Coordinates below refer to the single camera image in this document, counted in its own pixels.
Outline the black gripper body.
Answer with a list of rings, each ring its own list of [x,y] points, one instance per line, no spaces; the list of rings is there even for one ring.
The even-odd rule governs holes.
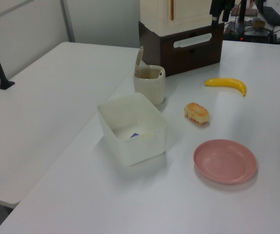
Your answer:
[[[223,11],[223,16],[229,16],[234,5],[235,0],[212,0],[209,13],[212,17],[219,17]]]

